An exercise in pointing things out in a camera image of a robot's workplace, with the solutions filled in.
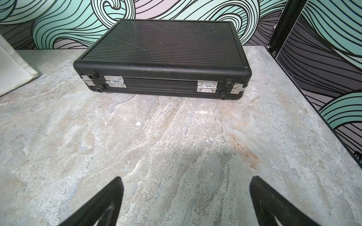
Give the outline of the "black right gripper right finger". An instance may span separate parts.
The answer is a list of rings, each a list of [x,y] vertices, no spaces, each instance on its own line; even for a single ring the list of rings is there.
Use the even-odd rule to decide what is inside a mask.
[[[259,176],[252,178],[249,191],[255,215],[260,226],[319,225]]]

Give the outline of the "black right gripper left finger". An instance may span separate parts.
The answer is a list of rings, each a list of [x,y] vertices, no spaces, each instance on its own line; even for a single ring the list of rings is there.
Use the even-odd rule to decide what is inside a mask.
[[[115,177],[61,226],[115,226],[123,200],[122,179]]]

